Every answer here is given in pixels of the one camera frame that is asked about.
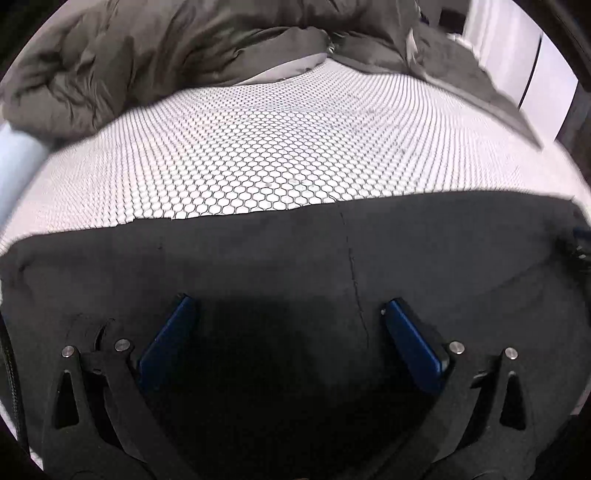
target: blue gripper pad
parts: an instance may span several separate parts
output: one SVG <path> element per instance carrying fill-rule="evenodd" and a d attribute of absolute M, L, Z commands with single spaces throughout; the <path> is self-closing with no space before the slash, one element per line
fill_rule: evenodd
<path fill-rule="evenodd" d="M 183 298 L 139 360 L 140 389 L 154 391 L 161 387 L 196 321 L 197 303 L 190 297 Z"/>
<path fill-rule="evenodd" d="M 449 365 L 449 356 L 441 344 L 429 338 L 432 332 L 426 332 L 426 326 L 402 299 L 387 303 L 384 320 L 417 388 L 431 395 L 438 394 Z"/>

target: metal screw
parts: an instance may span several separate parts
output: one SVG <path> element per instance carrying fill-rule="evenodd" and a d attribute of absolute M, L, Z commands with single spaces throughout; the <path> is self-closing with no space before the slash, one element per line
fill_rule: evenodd
<path fill-rule="evenodd" d="M 115 342 L 115 350 L 118 352 L 125 352 L 131 346 L 130 341 L 127 338 L 122 338 Z"/>
<path fill-rule="evenodd" d="M 507 356 L 507 358 L 510 358 L 511 360 L 515 360 L 518 357 L 518 353 L 517 350 L 515 350 L 513 347 L 508 347 L 505 349 L 505 355 Z"/>
<path fill-rule="evenodd" d="M 449 349 L 452 353 L 461 355 L 466 350 L 466 347 L 464 347 L 464 344 L 461 342 L 452 342 L 449 344 Z"/>
<path fill-rule="evenodd" d="M 61 351 L 61 355 L 63 358 L 68 358 L 74 355 L 74 347 L 71 345 L 65 346 L 64 349 Z"/>

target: comforter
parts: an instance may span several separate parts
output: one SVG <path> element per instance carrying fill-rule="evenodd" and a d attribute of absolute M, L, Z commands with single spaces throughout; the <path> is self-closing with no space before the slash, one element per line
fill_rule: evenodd
<path fill-rule="evenodd" d="M 414 74 L 536 142 L 473 55 L 420 24 L 414 0 L 109 0 L 39 37 L 5 85 L 4 114 L 40 138 L 73 141 L 180 89 L 291 65 L 277 80 L 327 55 Z"/>

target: black bracket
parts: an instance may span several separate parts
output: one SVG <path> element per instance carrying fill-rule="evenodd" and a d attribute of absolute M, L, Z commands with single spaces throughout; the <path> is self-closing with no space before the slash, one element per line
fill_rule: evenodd
<path fill-rule="evenodd" d="M 506 348 L 488 371 L 479 371 L 469 346 L 444 345 L 402 299 L 390 301 L 382 315 L 417 388 L 441 389 L 424 421 L 374 480 L 529 478 L 534 427 L 518 352 Z"/>
<path fill-rule="evenodd" d="M 197 480 L 137 389 L 128 368 L 133 345 L 129 343 L 122 352 L 112 348 L 83 354 L 67 348 L 68 356 L 60 359 L 50 391 L 44 423 L 43 459 L 48 475 L 55 480 L 70 480 L 83 472 L 104 479 Z M 109 418 L 119 439 L 125 439 L 122 449 L 99 433 L 86 391 L 88 375 L 106 380 Z"/>

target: white wall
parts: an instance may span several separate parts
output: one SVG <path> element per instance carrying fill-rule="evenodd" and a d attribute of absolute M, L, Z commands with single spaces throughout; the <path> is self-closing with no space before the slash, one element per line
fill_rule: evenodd
<path fill-rule="evenodd" d="M 556 139 L 578 82 L 564 57 L 544 35 L 538 63 L 521 106 L 542 140 Z"/>
<path fill-rule="evenodd" d="M 542 45 L 521 111 L 540 140 L 554 141 L 573 100 L 577 79 L 560 52 L 513 0 L 472 0 L 464 38 L 498 90 L 519 104 Z"/>

